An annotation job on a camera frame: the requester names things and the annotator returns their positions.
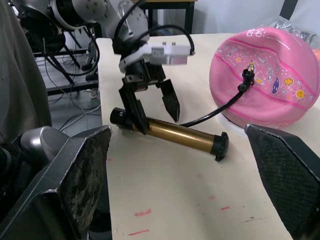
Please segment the gray cloth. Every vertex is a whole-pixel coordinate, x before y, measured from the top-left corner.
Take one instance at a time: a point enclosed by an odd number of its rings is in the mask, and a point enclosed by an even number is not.
[[[0,0],[0,76],[0,143],[52,125],[44,80],[7,0]]]

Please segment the plastic bag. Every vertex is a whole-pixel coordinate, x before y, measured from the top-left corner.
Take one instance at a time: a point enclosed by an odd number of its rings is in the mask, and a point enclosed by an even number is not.
[[[320,38],[313,31],[304,30],[294,26],[289,20],[282,16],[273,16],[263,21],[261,27],[273,27],[285,30],[303,39],[312,49],[320,49]]]

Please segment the brass cylinder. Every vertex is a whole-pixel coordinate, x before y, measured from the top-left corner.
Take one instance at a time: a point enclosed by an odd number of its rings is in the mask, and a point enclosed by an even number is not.
[[[150,136],[181,144],[206,153],[212,151],[215,139],[214,135],[153,118],[147,118],[147,123],[147,134]],[[135,132],[140,132],[134,125],[132,126],[132,129]]]

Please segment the pink basketball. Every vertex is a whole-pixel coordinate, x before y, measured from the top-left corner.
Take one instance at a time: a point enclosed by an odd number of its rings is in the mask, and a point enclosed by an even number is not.
[[[244,69],[254,85],[223,114],[244,127],[283,128],[298,121],[320,93],[319,62],[299,37],[272,27],[238,33],[214,54],[210,90],[218,107],[238,93]]]

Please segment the red mark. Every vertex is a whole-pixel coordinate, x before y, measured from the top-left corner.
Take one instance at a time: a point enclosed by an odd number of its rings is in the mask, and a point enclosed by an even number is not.
[[[221,211],[227,210],[229,208],[230,208],[229,206],[223,207],[223,208],[221,208]]]
[[[136,217],[142,217],[142,216],[145,216],[145,215],[148,215],[150,214],[152,211],[151,211],[151,208],[149,208],[147,211],[142,211],[142,212],[136,212],[134,215]]]
[[[133,235],[137,235],[137,234],[143,234],[143,233],[148,233],[148,232],[150,232],[149,229],[146,229],[146,230],[142,230],[142,231],[137,231],[137,232],[130,233],[129,236],[133,236]]]

